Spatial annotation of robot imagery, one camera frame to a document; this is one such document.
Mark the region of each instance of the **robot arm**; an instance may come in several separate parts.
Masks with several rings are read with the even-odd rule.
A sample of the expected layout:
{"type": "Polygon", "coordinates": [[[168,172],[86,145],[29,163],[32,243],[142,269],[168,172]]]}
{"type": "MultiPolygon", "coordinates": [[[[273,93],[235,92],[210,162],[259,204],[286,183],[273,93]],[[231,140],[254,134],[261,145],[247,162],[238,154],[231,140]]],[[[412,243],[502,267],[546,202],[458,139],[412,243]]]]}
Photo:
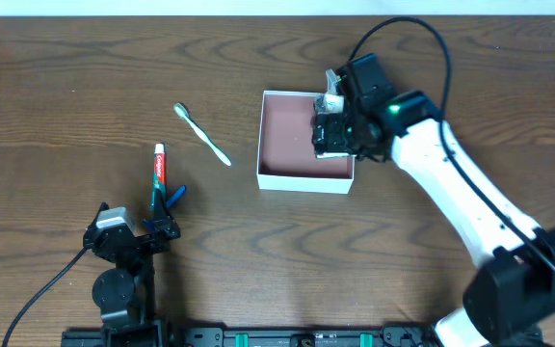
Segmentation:
{"type": "Polygon", "coordinates": [[[441,342],[476,347],[506,341],[554,313],[555,228],[544,231],[508,201],[437,117],[434,103],[419,91],[397,94],[375,55],[348,62],[338,74],[329,78],[334,73],[328,72],[330,85],[337,85],[314,102],[317,158],[392,159],[438,205],[479,269],[464,292],[464,308],[436,323],[441,342]]]}
{"type": "MultiPolygon", "coordinates": [[[[540,226],[519,211],[493,186],[462,150],[448,123],[445,122],[444,126],[446,141],[455,151],[454,156],[462,168],[520,230],[534,239],[536,234],[533,230],[540,226]]],[[[408,132],[408,135],[394,139],[391,158],[430,195],[460,235],[477,268],[494,258],[493,251],[498,247],[512,251],[523,245],[517,236],[502,226],[498,217],[474,194],[446,159],[440,145],[436,121],[423,120],[409,127],[408,132]]],[[[479,347],[488,344],[463,308],[438,321],[435,332],[447,347],[479,347]]]]}

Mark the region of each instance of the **green connector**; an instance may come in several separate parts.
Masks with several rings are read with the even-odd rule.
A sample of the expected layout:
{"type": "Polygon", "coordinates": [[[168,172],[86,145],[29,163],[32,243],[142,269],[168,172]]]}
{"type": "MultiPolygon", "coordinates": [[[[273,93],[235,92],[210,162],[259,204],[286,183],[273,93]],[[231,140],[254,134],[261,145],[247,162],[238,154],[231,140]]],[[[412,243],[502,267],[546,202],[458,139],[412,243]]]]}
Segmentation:
{"type": "Polygon", "coordinates": [[[374,336],[372,334],[361,334],[361,347],[374,347],[374,336]]]}
{"type": "Polygon", "coordinates": [[[247,334],[235,335],[235,347],[248,347],[248,335],[247,334]]]}

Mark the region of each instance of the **black mount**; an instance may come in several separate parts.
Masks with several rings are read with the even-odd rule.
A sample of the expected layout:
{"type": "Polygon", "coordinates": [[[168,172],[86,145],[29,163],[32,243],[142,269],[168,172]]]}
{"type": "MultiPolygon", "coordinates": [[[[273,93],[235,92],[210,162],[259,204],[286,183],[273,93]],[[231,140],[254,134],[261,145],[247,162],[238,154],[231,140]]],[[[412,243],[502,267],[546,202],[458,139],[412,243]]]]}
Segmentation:
{"type": "MultiPolygon", "coordinates": [[[[434,332],[421,326],[395,325],[376,330],[223,330],[192,328],[183,332],[183,341],[170,344],[138,344],[133,347],[440,347],[434,332]]],[[[66,332],[62,347],[101,347],[99,333],[66,332]]]]}
{"type": "Polygon", "coordinates": [[[100,345],[105,347],[168,346],[171,339],[166,319],[155,316],[153,255],[169,251],[169,242],[181,233],[163,194],[156,190],[153,197],[153,219],[146,221],[153,226],[150,234],[134,236],[127,223],[98,227],[98,216],[109,209],[102,202],[83,236],[85,247],[116,264],[95,280],[92,290],[104,323],[100,345]]]}
{"type": "MultiPolygon", "coordinates": [[[[533,242],[555,265],[555,228],[534,231],[533,242]]],[[[498,342],[555,313],[555,275],[525,245],[493,254],[463,293],[463,307],[479,333],[498,342]]]]}

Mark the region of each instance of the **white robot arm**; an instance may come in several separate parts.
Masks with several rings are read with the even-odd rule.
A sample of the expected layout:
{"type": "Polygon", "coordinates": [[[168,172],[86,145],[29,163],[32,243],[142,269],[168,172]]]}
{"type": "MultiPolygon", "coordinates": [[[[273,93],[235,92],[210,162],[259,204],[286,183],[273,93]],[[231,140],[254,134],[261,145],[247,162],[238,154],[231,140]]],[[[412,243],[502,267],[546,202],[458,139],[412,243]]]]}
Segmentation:
{"type": "MultiPolygon", "coordinates": [[[[511,218],[516,227],[534,239],[536,235],[533,230],[540,227],[537,222],[519,211],[489,182],[462,150],[447,122],[444,126],[446,142],[455,152],[454,158],[460,166],[486,196],[511,218]]],[[[502,225],[447,160],[435,120],[423,120],[409,127],[408,135],[395,137],[391,158],[434,200],[462,238],[477,268],[493,258],[493,251],[498,247],[511,251],[523,245],[514,233],[502,225]]],[[[438,321],[435,331],[446,347],[479,347],[488,344],[472,325],[463,308],[438,321]]]]}

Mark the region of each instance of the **cable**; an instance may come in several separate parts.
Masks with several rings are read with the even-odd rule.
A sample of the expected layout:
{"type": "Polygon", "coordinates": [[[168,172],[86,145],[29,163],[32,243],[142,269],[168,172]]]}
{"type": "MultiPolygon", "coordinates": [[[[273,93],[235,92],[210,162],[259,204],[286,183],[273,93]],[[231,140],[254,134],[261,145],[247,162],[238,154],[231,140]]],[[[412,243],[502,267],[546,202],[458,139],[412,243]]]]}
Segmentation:
{"type": "Polygon", "coordinates": [[[474,194],[476,194],[477,197],[479,197],[479,199],[481,199],[485,203],[485,205],[496,215],[496,217],[500,219],[500,222],[502,222],[503,225],[505,225],[510,231],[512,231],[524,243],[524,245],[526,245],[526,247],[536,257],[538,257],[539,260],[543,264],[545,264],[545,266],[547,266],[552,273],[555,274],[555,265],[549,260],[549,258],[547,258],[547,256],[545,256],[545,254],[543,254],[539,250],[539,248],[537,248],[534,242],[532,242],[532,240],[530,240],[528,236],[526,236],[521,230],[519,230],[513,224],[513,222],[511,222],[511,220],[507,216],[505,216],[504,213],[502,213],[502,211],[500,211],[500,209],[493,204],[493,202],[491,202],[491,200],[481,191],[481,189],[477,187],[477,185],[472,181],[472,179],[470,179],[468,174],[462,169],[458,161],[455,159],[453,150],[451,150],[451,148],[449,147],[449,145],[447,144],[444,138],[445,110],[447,106],[447,99],[449,98],[449,88],[451,86],[452,68],[451,68],[451,57],[449,55],[449,49],[447,48],[447,45],[444,42],[444,39],[442,38],[440,33],[431,24],[429,24],[428,22],[422,19],[419,19],[416,17],[408,17],[408,16],[397,16],[378,24],[377,26],[372,28],[372,30],[367,32],[367,34],[365,34],[363,38],[361,38],[361,40],[357,43],[357,46],[355,46],[355,49],[353,49],[353,53],[351,53],[349,61],[352,61],[352,59],[355,58],[355,55],[357,54],[358,50],[372,34],[374,34],[379,29],[383,28],[384,26],[387,26],[392,23],[397,23],[397,22],[410,22],[410,23],[418,24],[424,27],[425,29],[427,29],[430,33],[434,35],[434,37],[436,38],[436,41],[438,42],[438,45],[440,45],[440,48],[442,49],[442,53],[444,54],[444,59],[446,63],[446,75],[444,77],[442,101],[440,102],[440,110],[438,112],[437,119],[438,119],[438,136],[440,138],[440,144],[442,145],[442,148],[444,149],[444,152],[446,153],[447,158],[449,159],[451,164],[453,164],[453,167],[458,172],[458,174],[460,174],[464,182],[470,187],[470,189],[472,189],[474,194]]]}
{"type": "Polygon", "coordinates": [[[10,336],[12,336],[12,331],[14,330],[14,327],[16,327],[16,324],[18,324],[18,321],[20,320],[20,318],[23,317],[25,312],[27,312],[29,307],[31,307],[31,305],[33,305],[40,298],[40,296],[42,296],[42,294],[44,294],[51,286],[53,286],[53,284],[55,284],[60,278],[62,278],[66,274],[66,272],[68,272],[69,269],[71,269],[72,266],[74,266],[74,264],[76,264],[78,259],[80,259],[81,256],[83,256],[83,254],[85,254],[85,252],[88,249],[89,249],[89,247],[84,247],[81,250],[81,252],[79,252],[68,263],[68,265],[64,268],[64,270],[62,270],[59,274],[57,274],[57,276],[55,276],[55,278],[53,280],[51,280],[49,283],[47,283],[44,286],[44,288],[40,289],[40,291],[38,293],[36,293],[36,295],[34,295],[34,297],[31,298],[31,300],[27,304],[25,304],[25,307],[23,307],[23,309],[16,315],[16,317],[14,318],[12,323],[10,324],[10,327],[8,328],[8,332],[6,333],[6,336],[4,337],[4,341],[1,343],[1,347],[7,347],[8,346],[8,341],[10,341],[10,336]]]}

